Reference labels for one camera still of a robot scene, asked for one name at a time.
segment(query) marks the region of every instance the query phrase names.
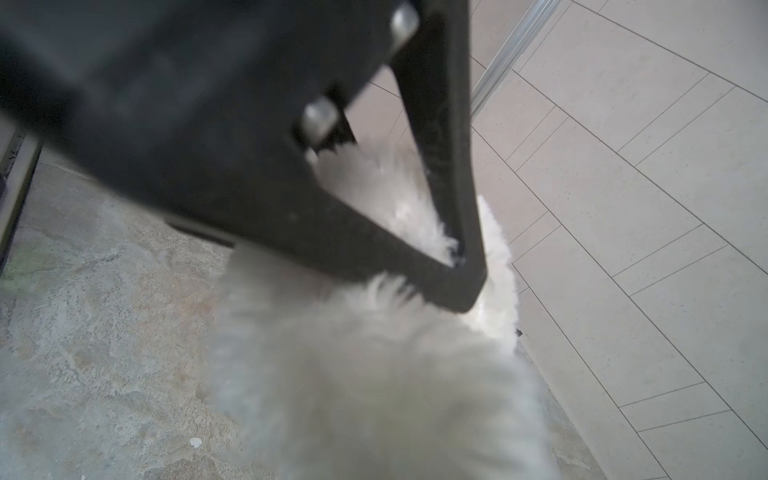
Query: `tile floor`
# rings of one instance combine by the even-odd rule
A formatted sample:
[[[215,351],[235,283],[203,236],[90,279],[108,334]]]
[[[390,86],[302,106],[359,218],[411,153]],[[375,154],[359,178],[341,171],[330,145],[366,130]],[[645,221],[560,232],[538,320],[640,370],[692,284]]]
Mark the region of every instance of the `tile floor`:
[[[476,81],[528,4],[471,3]],[[608,478],[768,478],[766,25],[758,0],[563,0],[473,122],[523,345]],[[392,80],[353,129],[412,142]]]

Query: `bolt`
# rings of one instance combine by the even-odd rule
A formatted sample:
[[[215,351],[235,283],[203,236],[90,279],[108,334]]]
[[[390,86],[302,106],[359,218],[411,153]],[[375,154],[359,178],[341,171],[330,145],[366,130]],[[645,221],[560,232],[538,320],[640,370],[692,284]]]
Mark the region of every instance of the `bolt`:
[[[299,129],[311,145],[317,145],[331,133],[339,121],[339,110],[327,97],[320,97],[304,107]]]
[[[392,30],[392,50],[398,51],[419,30],[419,13],[405,2],[392,14],[389,28]]]

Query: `black plastic part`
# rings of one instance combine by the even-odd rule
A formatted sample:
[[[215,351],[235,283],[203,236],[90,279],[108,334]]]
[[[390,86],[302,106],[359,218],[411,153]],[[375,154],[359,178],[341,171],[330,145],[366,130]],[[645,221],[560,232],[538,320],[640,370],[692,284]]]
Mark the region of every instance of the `black plastic part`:
[[[347,280],[399,273],[428,301],[463,312],[486,275],[469,156],[468,7],[413,2],[421,27],[392,58],[399,4],[6,0],[0,107],[181,229],[255,242]],[[307,103],[329,94],[344,108],[387,62],[435,205],[460,243],[454,267],[322,190],[294,134]],[[353,139],[343,119],[323,147]]]

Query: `fluffy duster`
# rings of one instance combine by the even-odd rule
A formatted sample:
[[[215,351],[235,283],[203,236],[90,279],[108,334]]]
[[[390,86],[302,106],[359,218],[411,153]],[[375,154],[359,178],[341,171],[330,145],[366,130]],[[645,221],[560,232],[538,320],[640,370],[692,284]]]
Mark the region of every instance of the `fluffy duster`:
[[[313,162],[319,182],[448,263],[416,152],[346,145]],[[343,283],[259,247],[230,259],[212,380],[245,458],[281,480],[547,480],[535,384],[515,355],[517,298],[501,229],[480,197],[488,280],[446,312],[382,273]]]

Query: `stone-textured floor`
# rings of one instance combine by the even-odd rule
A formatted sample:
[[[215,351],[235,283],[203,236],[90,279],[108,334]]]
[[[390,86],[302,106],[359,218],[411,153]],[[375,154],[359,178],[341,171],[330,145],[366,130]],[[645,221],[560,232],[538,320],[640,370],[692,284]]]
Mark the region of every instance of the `stone-textured floor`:
[[[227,254],[43,151],[0,276],[0,478],[272,478],[229,460],[236,426],[206,404]],[[564,477],[604,478],[542,406]]]

